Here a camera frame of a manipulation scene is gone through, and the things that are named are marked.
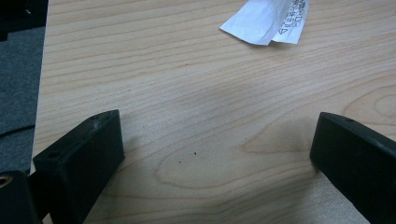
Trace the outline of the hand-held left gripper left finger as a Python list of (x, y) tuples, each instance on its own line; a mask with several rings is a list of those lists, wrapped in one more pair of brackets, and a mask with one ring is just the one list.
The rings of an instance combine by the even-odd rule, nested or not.
[(82, 224), (123, 160), (117, 110), (85, 119), (37, 154), (53, 224)]

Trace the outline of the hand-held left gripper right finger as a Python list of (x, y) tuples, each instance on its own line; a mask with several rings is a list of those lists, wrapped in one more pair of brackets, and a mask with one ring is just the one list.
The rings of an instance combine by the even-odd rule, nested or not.
[(371, 224), (396, 224), (395, 141), (322, 112), (310, 159)]

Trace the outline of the panda plush toy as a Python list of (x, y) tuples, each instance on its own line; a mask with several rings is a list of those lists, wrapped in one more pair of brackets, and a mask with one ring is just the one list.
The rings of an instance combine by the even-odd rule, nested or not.
[(253, 45), (297, 44), (308, 8), (309, 0), (248, 0), (220, 30)]

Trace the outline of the black stand base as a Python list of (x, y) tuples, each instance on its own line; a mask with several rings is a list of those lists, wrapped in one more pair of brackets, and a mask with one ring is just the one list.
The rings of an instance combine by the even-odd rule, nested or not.
[(43, 27), (49, 0), (0, 0), (0, 42), (9, 33)]

